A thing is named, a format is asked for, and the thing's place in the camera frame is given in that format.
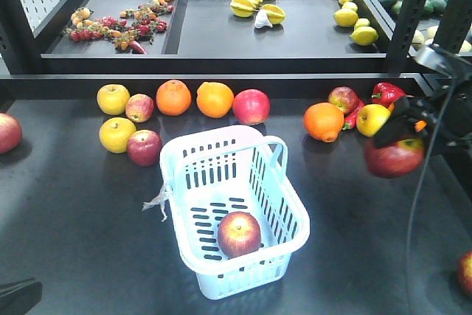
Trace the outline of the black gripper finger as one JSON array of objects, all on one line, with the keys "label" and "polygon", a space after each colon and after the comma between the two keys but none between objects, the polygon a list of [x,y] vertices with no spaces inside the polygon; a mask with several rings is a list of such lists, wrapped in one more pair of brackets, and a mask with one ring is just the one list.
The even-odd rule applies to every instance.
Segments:
[{"label": "black gripper finger", "polygon": [[22,315],[42,299],[43,283],[34,278],[1,285],[1,315]]}]

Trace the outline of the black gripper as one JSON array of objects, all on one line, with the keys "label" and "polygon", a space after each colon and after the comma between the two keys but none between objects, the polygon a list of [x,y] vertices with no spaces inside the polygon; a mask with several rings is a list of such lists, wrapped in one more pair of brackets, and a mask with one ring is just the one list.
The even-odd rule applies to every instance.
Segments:
[{"label": "black gripper", "polygon": [[430,97],[403,96],[390,104],[390,116],[373,136],[376,148],[384,148],[417,133],[420,110],[427,125],[419,136],[425,155],[434,156],[471,149],[471,81],[442,86]]}]

